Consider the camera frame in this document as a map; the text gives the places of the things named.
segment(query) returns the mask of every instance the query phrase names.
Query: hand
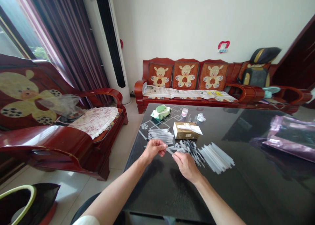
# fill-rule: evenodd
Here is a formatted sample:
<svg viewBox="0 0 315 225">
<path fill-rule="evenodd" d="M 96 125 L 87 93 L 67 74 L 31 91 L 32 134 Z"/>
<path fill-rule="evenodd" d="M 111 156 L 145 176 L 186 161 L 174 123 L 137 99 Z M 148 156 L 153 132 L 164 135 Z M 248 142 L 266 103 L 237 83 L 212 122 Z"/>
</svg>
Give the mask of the hand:
<svg viewBox="0 0 315 225">
<path fill-rule="evenodd" d="M 177 163 L 180 172 L 183 176 L 189 180 L 191 183 L 195 184 L 200 179 L 202 179 L 202 174 L 197 169 L 193 157 L 189 154 L 184 154 L 181 152 L 175 152 L 172 157 Z"/>
<path fill-rule="evenodd" d="M 142 156 L 148 161 L 148 164 L 152 162 L 153 158 L 159 154 L 161 157 L 165 155 L 167 145 L 157 139 L 152 139 L 148 142 Z"/>
</svg>

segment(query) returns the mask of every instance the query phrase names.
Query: white tower air conditioner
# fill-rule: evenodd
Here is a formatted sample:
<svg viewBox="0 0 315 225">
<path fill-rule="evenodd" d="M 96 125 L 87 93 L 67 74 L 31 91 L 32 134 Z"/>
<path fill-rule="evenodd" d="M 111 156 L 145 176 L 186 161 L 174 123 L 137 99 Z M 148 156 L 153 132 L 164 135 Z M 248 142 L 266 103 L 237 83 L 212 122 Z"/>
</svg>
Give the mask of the white tower air conditioner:
<svg viewBox="0 0 315 225">
<path fill-rule="evenodd" d="M 83 0 L 97 47 L 111 88 L 122 94 L 122 103 L 130 102 L 124 59 L 114 12 L 113 0 Z"/>
</svg>

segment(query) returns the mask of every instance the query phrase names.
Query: wrist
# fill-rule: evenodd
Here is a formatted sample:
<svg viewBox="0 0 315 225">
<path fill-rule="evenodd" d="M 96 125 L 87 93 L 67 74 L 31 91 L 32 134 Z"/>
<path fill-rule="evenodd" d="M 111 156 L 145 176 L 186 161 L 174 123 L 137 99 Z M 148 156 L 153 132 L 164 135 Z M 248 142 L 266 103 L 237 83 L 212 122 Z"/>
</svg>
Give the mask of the wrist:
<svg viewBox="0 0 315 225">
<path fill-rule="evenodd" d="M 149 159 L 149 157 L 147 157 L 143 154 L 138 158 L 137 161 L 139 162 L 139 164 L 141 164 L 145 168 L 152 162 L 152 160 Z"/>
<path fill-rule="evenodd" d="M 202 174 L 200 174 L 200 176 L 198 176 L 198 178 L 194 181 L 193 184 L 196 188 L 198 188 L 200 186 L 203 186 L 206 183 L 206 180 L 207 179 Z"/>
</svg>

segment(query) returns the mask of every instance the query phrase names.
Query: glass coffee table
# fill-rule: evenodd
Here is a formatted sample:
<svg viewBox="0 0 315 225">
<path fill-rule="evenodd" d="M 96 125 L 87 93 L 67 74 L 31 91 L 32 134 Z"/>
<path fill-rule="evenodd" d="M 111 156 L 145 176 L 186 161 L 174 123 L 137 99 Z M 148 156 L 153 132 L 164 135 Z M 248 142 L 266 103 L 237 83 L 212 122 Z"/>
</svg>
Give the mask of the glass coffee table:
<svg viewBox="0 0 315 225">
<path fill-rule="evenodd" d="M 235 166 L 220 175 L 208 165 L 198 168 L 245 223 L 315 224 L 315 164 L 261 147 L 272 118 L 285 113 L 165 104 L 172 112 L 159 122 L 150 116 L 159 105 L 148 105 L 125 170 L 144 151 L 149 129 L 169 128 L 173 132 L 174 122 L 194 120 L 203 113 L 206 121 L 197 123 L 203 133 L 196 141 L 197 147 L 214 142 L 234 159 Z M 181 116 L 184 107 L 189 109 L 185 118 Z M 198 191 L 181 175 L 167 152 L 147 167 L 124 210 L 214 224 Z"/>
</svg>

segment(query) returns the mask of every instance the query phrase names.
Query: white sleeve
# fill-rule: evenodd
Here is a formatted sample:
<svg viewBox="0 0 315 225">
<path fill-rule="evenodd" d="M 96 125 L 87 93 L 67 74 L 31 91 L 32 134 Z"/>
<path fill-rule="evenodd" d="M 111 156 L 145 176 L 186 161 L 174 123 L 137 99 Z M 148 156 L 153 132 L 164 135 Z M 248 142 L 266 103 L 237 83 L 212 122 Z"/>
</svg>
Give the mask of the white sleeve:
<svg viewBox="0 0 315 225">
<path fill-rule="evenodd" d="M 96 217 L 86 215 L 79 218 L 73 225 L 100 225 Z"/>
</svg>

